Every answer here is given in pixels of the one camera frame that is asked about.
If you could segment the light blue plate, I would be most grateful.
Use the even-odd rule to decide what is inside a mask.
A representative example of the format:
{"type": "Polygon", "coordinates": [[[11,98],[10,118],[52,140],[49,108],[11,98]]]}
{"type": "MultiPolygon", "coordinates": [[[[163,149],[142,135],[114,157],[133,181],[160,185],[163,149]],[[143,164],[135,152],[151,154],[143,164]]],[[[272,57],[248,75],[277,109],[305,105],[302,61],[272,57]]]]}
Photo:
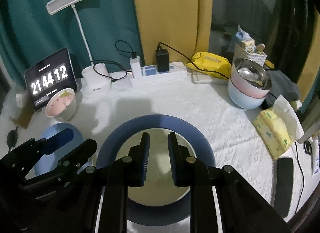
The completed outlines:
{"type": "Polygon", "coordinates": [[[85,141],[85,138],[78,128],[65,122],[60,122],[49,127],[47,130],[45,130],[41,139],[49,139],[66,128],[69,128],[73,131],[73,139],[68,143],[63,142],[62,145],[59,144],[59,148],[57,148],[57,150],[51,155],[44,155],[42,158],[40,158],[40,160],[34,166],[35,176],[40,176],[54,170],[57,167],[58,161],[62,157],[85,141]]]}

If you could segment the cream faceted bowl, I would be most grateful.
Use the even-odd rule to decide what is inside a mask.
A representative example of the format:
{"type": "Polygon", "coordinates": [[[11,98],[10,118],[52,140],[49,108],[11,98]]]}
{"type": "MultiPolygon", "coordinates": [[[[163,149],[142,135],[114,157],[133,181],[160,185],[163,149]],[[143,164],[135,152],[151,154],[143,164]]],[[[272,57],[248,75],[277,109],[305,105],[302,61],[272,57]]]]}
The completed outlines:
{"type": "Polygon", "coordinates": [[[129,187],[128,197],[145,206],[165,206],[182,199],[189,187],[176,187],[172,180],[168,135],[171,130],[152,128],[138,132],[128,138],[117,153],[116,159],[129,154],[132,146],[138,145],[143,133],[150,135],[148,169],[143,187],[129,187]]]}

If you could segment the strawberry pattern pink bowl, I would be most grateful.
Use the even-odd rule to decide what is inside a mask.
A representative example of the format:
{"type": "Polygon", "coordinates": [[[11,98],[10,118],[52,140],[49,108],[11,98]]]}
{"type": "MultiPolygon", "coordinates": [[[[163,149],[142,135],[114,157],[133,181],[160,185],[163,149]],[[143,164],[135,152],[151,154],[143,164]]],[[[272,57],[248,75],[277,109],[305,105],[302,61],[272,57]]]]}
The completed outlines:
{"type": "Polygon", "coordinates": [[[48,102],[45,114],[60,122],[69,121],[76,112],[76,97],[72,88],[66,88],[56,93],[48,102]]]}

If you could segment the large blue bowl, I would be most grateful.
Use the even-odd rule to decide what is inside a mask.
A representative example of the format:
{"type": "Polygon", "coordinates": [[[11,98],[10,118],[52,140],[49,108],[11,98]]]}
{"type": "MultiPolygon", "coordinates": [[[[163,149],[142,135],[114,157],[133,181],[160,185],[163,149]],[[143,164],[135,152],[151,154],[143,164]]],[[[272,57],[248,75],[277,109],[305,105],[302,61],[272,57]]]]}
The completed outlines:
{"type": "Polygon", "coordinates": [[[168,151],[168,135],[174,132],[180,145],[190,155],[209,166],[215,166],[210,143],[190,123],[169,115],[146,115],[131,119],[115,129],[103,143],[97,158],[97,168],[110,166],[128,155],[132,146],[140,143],[143,133],[150,135],[150,150],[146,180],[143,187],[129,187],[128,220],[146,226],[165,226],[190,215],[189,187],[176,187],[172,180],[168,151]]]}

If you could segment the small black round device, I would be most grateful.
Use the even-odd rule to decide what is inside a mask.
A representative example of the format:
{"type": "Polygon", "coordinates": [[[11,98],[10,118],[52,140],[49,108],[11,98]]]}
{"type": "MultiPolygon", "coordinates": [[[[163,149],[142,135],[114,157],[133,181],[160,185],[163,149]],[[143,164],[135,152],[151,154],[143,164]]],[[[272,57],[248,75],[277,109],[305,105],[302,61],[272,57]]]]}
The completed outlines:
{"type": "Polygon", "coordinates": [[[7,146],[8,146],[8,152],[10,152],[12,150],[12,148],[14,148],[16,146],[17,143],[17,130],[18,127],[16,127],[15,129],[12,129],[8,132],[7,135],[7,146]]]}

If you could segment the brown cardboard box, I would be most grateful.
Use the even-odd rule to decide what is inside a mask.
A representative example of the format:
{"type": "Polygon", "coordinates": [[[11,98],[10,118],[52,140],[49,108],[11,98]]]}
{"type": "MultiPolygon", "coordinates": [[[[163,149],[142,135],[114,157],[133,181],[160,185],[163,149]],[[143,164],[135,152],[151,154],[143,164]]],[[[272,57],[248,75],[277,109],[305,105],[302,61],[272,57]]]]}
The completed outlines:
{"type": "Polygon", "coordinates": [[[35,110],[33,108],[32,102],[27,101],[26,105],[22,108],[20,115],[16,119],[11,118],[11,121],[16,126],[27,129],[34,113],[35,110]]]}

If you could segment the black phone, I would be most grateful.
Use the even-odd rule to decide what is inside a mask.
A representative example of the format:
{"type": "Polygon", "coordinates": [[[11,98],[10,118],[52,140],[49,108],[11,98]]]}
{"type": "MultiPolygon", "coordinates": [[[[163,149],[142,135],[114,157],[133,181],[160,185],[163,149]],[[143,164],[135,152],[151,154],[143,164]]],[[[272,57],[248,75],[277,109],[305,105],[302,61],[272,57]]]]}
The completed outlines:
{"type": "Polygon", "coordinates": [[[274,163],[272,205],[285,218],[289,214],[293,191],[293,158],[279,158],[274,163]]]}

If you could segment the white textured table cloth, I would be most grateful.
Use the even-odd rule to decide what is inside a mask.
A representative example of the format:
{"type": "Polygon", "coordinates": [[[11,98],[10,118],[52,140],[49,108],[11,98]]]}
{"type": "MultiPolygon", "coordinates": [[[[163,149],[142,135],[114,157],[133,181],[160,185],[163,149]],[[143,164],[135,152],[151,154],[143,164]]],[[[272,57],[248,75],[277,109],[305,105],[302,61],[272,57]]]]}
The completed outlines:
{"type": "MultiPolygon", "coordinates": [[[[195,84],[188,76],[182,80],[132,87],[129,80],[120,80],[112,89],[97,98],[87,98],[82,90],[76,93],[77,111],[69,121],[85,139],[97,141],[98,151],[108,135],[128,120],[149,114],[175,116],[195,126],[206,137],[213,150],[217,167],[232,165],[270,203],[274,182],[273,159],[252,121],[259,109],[238,108],[228,96],[226,85],[195,84]]],[[[30,138],[39,139],[44,131],[57,123],[44,111],[35,112],[27,129],[18,128],[17,148],[30,138]]],[[[299,162],[305,186],[299,209],[319,183],[319,174],[311,175],[311,157],[297,143],[299,162]]],[[[295,214],[302,174],[297,165],[295,144],[284,156],[293,158],[294,183],[291,206],[285,221],[295,214]]],[[[128,232],[189,232],[189,218],[167,226],[144,226],[128,222],[128,232]]]]}

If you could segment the yellow tissue box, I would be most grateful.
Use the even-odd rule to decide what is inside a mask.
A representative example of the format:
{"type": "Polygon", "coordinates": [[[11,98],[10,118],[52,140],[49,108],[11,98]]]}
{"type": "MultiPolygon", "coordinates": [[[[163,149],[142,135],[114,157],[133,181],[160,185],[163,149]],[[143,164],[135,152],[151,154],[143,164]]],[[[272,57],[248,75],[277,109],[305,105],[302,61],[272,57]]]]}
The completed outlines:
{"type": "Polygon", "coordinates": [[[281,95],[272,107],[259,113],[253,125],[274,160],[277,160],[304,135],[296,112],[281,95]]]}

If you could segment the pale blue bowl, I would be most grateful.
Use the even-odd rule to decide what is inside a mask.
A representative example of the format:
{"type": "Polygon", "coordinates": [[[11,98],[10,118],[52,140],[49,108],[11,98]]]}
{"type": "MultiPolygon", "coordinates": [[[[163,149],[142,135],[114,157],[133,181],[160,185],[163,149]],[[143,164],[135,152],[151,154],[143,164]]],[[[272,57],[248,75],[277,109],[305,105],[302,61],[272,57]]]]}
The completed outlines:
{"type": "Polygon", "coordinates": [[[254,98],[243,94],[230,80],[228,81],[227,89],[231,100],[242,109],[255,109],[265,100],[265,98],[254,98]]]}

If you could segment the white charger adapter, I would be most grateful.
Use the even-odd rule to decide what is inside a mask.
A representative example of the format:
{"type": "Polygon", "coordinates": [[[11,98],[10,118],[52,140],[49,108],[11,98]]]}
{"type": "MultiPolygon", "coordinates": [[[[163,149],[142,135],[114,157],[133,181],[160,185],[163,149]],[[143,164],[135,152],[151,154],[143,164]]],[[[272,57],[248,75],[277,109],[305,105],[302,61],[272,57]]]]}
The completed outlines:
{"type": "Polygon", "coordinates": [[[143,77],[140,65],[140,57],[135,52],[131,53],[130,66],[134,79],[140,79],[143,77]]]}

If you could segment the white power strip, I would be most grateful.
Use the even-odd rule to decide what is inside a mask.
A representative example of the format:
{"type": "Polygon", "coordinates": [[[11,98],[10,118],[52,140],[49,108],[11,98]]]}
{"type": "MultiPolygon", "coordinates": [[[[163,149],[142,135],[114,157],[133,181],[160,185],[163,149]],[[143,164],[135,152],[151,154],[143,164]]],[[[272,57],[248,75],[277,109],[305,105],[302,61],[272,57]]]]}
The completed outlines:
{"type": "Polygon", "coordinates": [[[158,72],[157,65],[142,67],[142,78],[130,78],[133,87],[143,84],[158,83],[183,79],[187,76],[187,69],[182,62],[169,63],[168,72],[158,72]]]}

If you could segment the black charger adapter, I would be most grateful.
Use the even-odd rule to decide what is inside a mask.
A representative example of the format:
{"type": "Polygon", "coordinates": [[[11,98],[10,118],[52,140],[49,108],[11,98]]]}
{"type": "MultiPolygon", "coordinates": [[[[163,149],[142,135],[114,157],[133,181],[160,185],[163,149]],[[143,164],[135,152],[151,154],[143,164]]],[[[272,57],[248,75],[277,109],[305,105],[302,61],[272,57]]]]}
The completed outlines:
{"type": "Polygon", "coordinates": [[[169,72],[169,53],[166,48],[162,48],[160,45],[157,46],[156,50],[156,63],[157,63],[157,71],[161,72],[169,72]]]}

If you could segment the grey cloth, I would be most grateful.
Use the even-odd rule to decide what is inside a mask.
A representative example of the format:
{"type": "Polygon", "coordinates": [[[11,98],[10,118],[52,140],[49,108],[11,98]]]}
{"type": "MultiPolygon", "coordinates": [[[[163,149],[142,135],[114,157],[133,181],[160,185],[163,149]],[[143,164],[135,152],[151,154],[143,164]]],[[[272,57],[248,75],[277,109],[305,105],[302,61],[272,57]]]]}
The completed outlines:
{"type": "Polygon", "coordinates": [[[275,100],[282,95],[290,103],[300,100],[300,92],[298,86],[293,83],[280,70],[267,70],[271,78],[272,87],[267,94],[262,106],[266,109],[272,107],[275,100]]]}

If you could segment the yellow curtain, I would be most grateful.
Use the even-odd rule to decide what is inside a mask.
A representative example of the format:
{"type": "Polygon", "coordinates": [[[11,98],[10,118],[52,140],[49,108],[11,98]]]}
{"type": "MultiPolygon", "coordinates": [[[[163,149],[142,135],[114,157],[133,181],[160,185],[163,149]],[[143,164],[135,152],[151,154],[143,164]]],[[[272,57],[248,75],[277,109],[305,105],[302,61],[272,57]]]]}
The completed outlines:
{"type": "Polygon", "coordinates": [[[180,54],[169,53],[172,62],[186,62],[195,52],[208,50],[213,0],[134,0],[140,41],[146,65],[156,63],[159,42],[180,54]]]}

